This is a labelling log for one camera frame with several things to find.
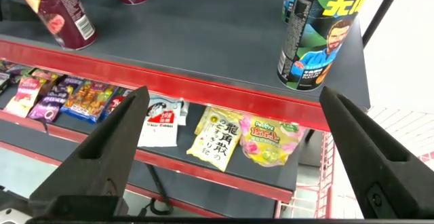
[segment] black cable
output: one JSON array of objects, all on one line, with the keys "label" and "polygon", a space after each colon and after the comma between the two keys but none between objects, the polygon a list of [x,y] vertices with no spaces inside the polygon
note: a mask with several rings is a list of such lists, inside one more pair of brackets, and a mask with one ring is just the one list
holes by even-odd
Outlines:
[{"label": "black cable", "polygon": [[377,12],[372,18],[371,23],[369,23],[369,26],[367,27],[365,33],[363,34],[363,37],[361,38],[361,40],[363,41],[363,47],[366,47],[366,44],[371,39],[384,15],[386,15],[387,10],[389,10],[390,6],[392,5],[392,2],[393,0],[383,0],[380,4],[380,7],[378,8]]},{"label": "black cable", "polygon": [[151,174],[152,179],[154,180],[155,186],[157,187],[157,190],[158,190],[161,198],[163,198],[163,203],[168,208],[168,210],[157,210],[155,208],[156,199],[152,198],[151,203],[149,203],[149,207],[151,209],[151,212],[156,214],[156,215],[170,215],[170,214],[172,214],[174,211],[174,207],[170,203],[169,197],[167,196],[167,193],[165,192],[165,189],[164,189],[163,185],[161,184],[161,181],[158,177],[157,172],[155,172],[154,166],[152,166],[150,164],[146,164],[146,166],[148,167],[149,173]]}]

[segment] red metal frame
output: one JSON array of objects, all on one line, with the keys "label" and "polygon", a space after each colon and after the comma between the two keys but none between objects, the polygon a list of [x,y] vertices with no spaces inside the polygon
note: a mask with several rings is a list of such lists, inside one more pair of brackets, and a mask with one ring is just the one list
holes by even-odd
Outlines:
[{"label": "red metal frame", "polygon": [[31,128],[33,130],[38,130],[40,132],[45,132],[45,128],[41,122],[35,121],[33,119],[21,118],[16,115],[12,115],[8,112],[0,110],[0,119],[11,122],[20,126]]},{"label": "red metal frame", "polygon": [[[1,141],[0,141],[0,148],[4,148],[4,149],[10,150],[10,151],[13,151],[15,153],[25,155],[27,157],[34,159],[34,160],[38,160],[40,162],[44,162],[44,163],[51,164],[54,166],[59,166],[62,163],[61,161],[52,159],[50,157],[40,155],[38,153],[29,151],[27,149],[13,146],[13,145],[10,145],[9,143],[4,143]],[[148,191],[146,189],[142,189],[142,188],[136,187],[134,185],[130,185],[130,184],[127,184],[126,189],[128,191],[131,191],[131,192],[136,193],[138,195],[143,195],[143,196],[148,197],[148,198],[156,198],[157,200],[162,201],[161,196],[158,193],[154,193],[152,191]],[[208,210],[199,208],[197,206],[192,206],[190,204],[187,204],[187,203],[179,201],[179,200],[170,199],[170,202],[175,207],[181,208],[181,209],[189,211],[189,212],[193,212],[195,214],[199,214],[199,215],[204,216],[204,217],[224,217],[220,214],[210,212]]]},{"label": "red metal frame", "polygon": [[[66,140],[70,140],[76,143],[81,143],[86,137],[86,134],[80,132],[73,132],[68,129],[60,128],[54,125],[47,125],[48,133],[51,136],[57,136]],[[284,189],[279,189],[262,183],[249,181],[247,179],[241,179],[236,176],[231,176],[223,172],[216,170],[209,170],[199,166],[194,166],[178,160],[173,160],[168,157],[160,156],[154,153],[149,153],[143,150],[137,150],[134,159],[151,164],[154,166],[166,168],[176,172],[181,172],[190,176],[195,176],[203,180],[218,183],[228,187],[233,187],[246,192],[261,195],[266,198],[272,198],[274,200],[280,200],[283,202],[289,202],[292,197],[292,192]]]},{"label": "red metal frame", "polygon": [[308,128],[329,131],[318,102],[297,100],[4,40],[0,41],[0,55],[0,58],[21,64],[127,88],[146,85],[149,90],[166,96],[183,98],[203,105],[230,108],[283,122],[297,122]]}]

